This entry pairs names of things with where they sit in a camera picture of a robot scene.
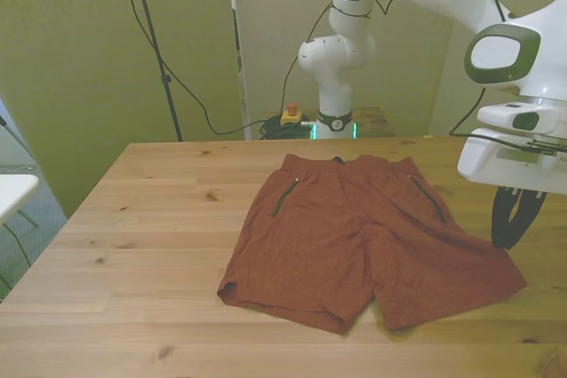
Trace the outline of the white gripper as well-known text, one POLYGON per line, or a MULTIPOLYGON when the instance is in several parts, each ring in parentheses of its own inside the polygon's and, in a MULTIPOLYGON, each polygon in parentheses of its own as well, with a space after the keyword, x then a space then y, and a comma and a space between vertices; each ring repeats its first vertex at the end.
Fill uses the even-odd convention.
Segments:
POLYGON ((464 144, 459 174, 468 181, 498 186, 492 209, 492 243, 512 249, 537 219, 548 193, 566 193, 566 154, 525 151, 529 139, 479 128, 464 144), (515 190, 523 190, 517 209, 515 190))

